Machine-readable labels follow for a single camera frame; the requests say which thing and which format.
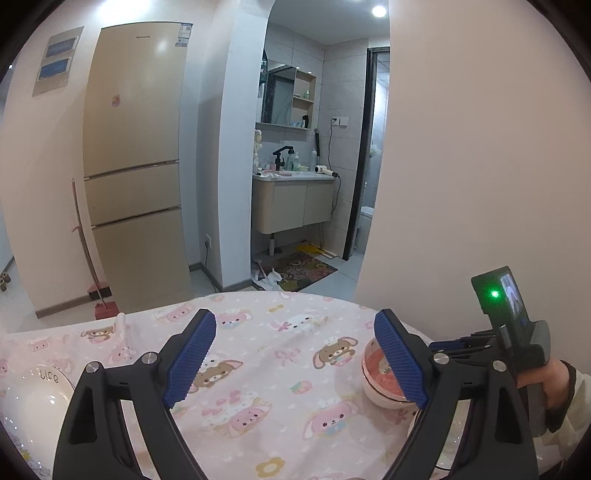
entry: shelf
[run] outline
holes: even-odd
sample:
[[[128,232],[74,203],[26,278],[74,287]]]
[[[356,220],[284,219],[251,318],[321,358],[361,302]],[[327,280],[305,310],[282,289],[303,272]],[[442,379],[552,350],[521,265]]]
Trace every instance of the shelf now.
[[[294,100],[299,100],[300,102],[309,103],[311,105],[314,104],[314,100],[310,100],[309,98],[298,97],[296,95],[294,95]]]
[[[265,127],[273,127],[273,128],[291,128],[292,130],[304,130],[309,131],[311,128],[304,128],[304,127],[290,127],[289,125],[276,125],[276,124],[266,124],[263,122],[256,122],[256,127],[260,130],[261,128]]]

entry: refrigerator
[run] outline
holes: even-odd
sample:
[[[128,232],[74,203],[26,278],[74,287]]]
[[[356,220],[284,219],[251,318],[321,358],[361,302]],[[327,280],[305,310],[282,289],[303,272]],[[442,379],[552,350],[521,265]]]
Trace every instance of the refrigerator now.
[[[92,232],[120,311],[193,297],[178,178],[190,24],[103,28],[86,88],[83,164]]]

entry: hand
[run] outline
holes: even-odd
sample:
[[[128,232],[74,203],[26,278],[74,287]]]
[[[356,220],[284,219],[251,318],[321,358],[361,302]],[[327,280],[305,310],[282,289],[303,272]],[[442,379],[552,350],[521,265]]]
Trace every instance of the hand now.
[[[517,374],[517,388],[541,383],[546,395],[546,409],[560,408],[569,397],[569,369],[560,360],[550,358],[546,366]]]

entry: faucet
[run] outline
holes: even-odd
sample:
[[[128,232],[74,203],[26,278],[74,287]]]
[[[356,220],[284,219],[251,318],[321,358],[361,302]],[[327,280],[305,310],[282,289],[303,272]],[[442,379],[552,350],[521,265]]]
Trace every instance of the faucet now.
[[[275,150],[273,152],[273,155],[275,155],[275,169],[277,171],[279,171],[281,167],[285,167],[285,162],[284,161],[281,161],[281,152],[283,152],[284,150],[287,150],[287,153],[289,153],[289,154],[296,153],[294,151],[294,147],[291,147],[289,145],[286,145],[285,147],[282,147],[279,150]]]

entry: screw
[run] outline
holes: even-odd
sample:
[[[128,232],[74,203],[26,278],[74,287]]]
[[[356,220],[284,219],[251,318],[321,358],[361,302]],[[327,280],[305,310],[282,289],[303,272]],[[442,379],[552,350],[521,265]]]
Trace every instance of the screw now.
[[[148,352],[142,355],[142,363],[146,365],[153,364],[158,359],[156,352]]]
[[[433,360],[439,365],[447,365],[449,363],[449,357],[445,353],[437,352],[433,355]]]
[[[94,372],[96,372],[99,369],[100,365],[98,362],[90,362],[88,365],[86,365],[86,371],[90,374],[93,374]]]
[[[492,363],[492,368],[494,368],[498,372],[504,372],[505,370],[507,370],[507,366],[505,365],[505,363],[501,362],[500,360],[495,360]]]

